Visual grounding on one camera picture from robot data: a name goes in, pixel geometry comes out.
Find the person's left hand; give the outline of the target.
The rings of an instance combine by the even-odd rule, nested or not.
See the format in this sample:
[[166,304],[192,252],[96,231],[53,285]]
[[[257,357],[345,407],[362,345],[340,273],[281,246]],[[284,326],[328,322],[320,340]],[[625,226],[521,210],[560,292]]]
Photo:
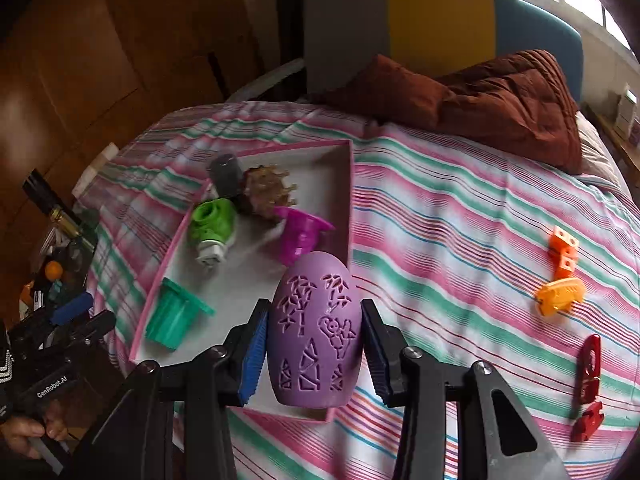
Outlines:
[[24,416],[14,416],[1,425],[1,435],[9,448],[31,460],[40,460],[41,454],[30,443],[30,439],[46,434],[55,441],[64,441],[68,429],[64,420],[64,408],[59,400],[53,400],[42,415],[44,424]]

